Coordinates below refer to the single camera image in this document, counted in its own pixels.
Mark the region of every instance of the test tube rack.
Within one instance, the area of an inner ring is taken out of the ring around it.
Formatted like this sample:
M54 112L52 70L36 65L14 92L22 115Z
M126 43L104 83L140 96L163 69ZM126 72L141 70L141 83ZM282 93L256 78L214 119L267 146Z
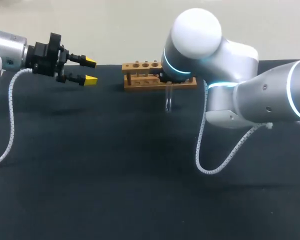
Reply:
M151 69L162 69L161 63L156 60L153 62L123 63L122 73L124 74L124 90L125 91L151 91L164 90L171 82L160 82L157 74L150 74ZM172 84L174 89L195 89L197 81L195 77L187 79L185 82Z

